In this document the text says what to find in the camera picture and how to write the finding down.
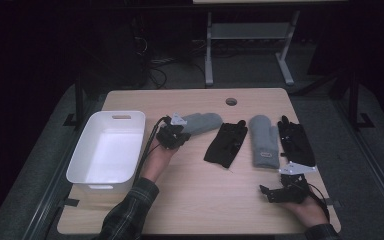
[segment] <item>person's arm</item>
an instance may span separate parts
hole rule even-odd
[[[340,240],[341,237],[329,223],[326,215],[317,202],[308,196],[301,204],[282,203],[307,228],[305,236],[308,240]]]
[[[156,139],[150,149],[141,177],[105,217],[96,239],[137,239],[141,235],[146,215],[159,192],[155,182],[177,151],[165,149]]]

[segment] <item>metal frame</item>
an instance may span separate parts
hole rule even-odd
[[[286,85],[294,85],[294,80],[286,64],[286,55],[291,45],[292,37],[299,18],[300,11],[295,11],[289,23],[213,23],[211,12],[207,21],[207,49],[205,56],[205,85],[214,84],[211,61],[212,39],[284,39],[282,50],[276,53],[276,60],[282,71]]]

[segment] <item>fabric item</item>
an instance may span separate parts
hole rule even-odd
[[[320,224],[305,231],[307,240],[341,240],[331,224]]]
[[[282,116],[282,121],[277,123],[277,127],[279,128],[280,142],[285,152],[282,155],[287,157],[290,162],[308,167],[316,166],[314,153],[303,126],[289,122],[286,116]]]
[[[146,178],[139,178],[124,200],[105,217],[101,233],[94,239],[140,239],[146,215],[159,193]]]
[[[237,124],[223,123],[216,138],[208,147],[204,160],[229,168],[241,149],[248,132],[245,124],[244,120],[239,121]]]
[[[268,117],[257,115],[250,120],[249,129],[254,167],[278,169],[280,163],[277,126],[272,126]]]
[[[187,121],[182,133],[190,133],[191,136],[218,129],[223,124],[220,115],[216,113],[194,113],[182,118]]]

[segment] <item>gray glove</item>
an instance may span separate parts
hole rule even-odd
[[[183,120],[188,121],[188,124],[184,126],[182,133],[190,133],[192,136],[218,129],[221,124],[223,124],[220,115],[216,113],[194,113],[182,118]]]
[[[277,126],[272,126],[271,121],[264,115],[257,115],[249,122],[254,167],[278,169],[279,146]]]

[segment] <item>sleeve cuff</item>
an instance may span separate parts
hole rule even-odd
[[[338,233],[331,224],[320,224],[305,231],[308,240],[316,239],[340,239]]]
[[[147,205],[151,206],[157,198],[160,190],[157,185],[149,179],[139,178],[133,185],[128,195],[144,201]]]

